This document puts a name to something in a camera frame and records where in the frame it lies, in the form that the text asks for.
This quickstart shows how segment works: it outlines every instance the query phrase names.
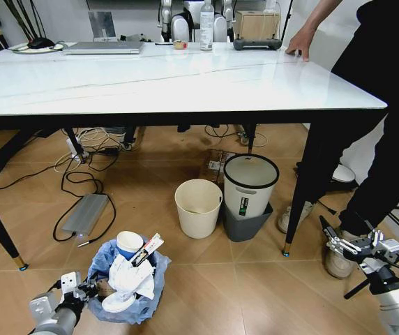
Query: white trash can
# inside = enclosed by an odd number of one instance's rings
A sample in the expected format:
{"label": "white trash can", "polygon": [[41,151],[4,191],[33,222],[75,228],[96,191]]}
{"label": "white trash can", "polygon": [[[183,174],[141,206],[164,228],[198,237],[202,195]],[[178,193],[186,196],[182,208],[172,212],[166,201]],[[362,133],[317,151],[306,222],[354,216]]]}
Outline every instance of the white trash can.
{"label": "white trash can", "polygon": [[188,180],[176,189],[174,201],[181,229],[187,236],[203,239],[213,232],[223,201],[218,186],[205,179]]}
{"label": "white trash can", "polygon": [[263,214],[280,176],[276,164],[255,154],[229,158],[224,174],[225,204],[238,220]]}

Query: person's hand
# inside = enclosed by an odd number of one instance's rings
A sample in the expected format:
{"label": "person's hand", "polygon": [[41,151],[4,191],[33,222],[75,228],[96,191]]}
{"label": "person's hand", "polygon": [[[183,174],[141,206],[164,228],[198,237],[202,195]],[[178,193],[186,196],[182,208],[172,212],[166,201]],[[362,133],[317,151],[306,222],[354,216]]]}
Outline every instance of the person's hand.
{"label": "person's hand", "polygon": [[287,54],[294,54],[296,50],[299,51],[299,56],[303,56],[304,61],[310,60],[310,45],[313,41],[315,29],[303,26],[296,35],[289,42],[289,46],[286,49]]}

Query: table top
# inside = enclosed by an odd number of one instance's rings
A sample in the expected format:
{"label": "table top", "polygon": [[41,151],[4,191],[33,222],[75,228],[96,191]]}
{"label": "table top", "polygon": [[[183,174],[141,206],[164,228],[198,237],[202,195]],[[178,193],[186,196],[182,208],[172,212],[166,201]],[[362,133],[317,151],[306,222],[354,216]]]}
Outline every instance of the table top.
{"label": "table top", "polygon": [[202,52],[146,43],[140,54],[0,52],[0,116],[380,109],[386,104],[284,50]]}

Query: laptop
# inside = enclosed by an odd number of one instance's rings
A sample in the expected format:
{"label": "laptop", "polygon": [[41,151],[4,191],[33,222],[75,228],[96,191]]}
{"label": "laptop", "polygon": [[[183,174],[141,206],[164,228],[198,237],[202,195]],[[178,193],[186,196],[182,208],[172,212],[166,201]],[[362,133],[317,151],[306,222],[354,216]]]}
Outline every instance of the laptop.
{"label": "laptop", "polygon": [[139,54],[143,42],[79,42],[63,49],[65,54]]}

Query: gray power bank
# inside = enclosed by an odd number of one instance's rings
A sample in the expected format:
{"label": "gray power bank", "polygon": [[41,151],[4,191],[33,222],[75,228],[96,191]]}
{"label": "gray power bank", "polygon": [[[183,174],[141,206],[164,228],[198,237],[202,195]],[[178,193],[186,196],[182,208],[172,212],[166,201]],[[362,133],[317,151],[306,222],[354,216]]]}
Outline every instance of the gray power bank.
{"label": "gray power bank", "polygon": [[107,204],[105,194],[85,195],[65,222],[62,230],[79,235],[89,235]]}

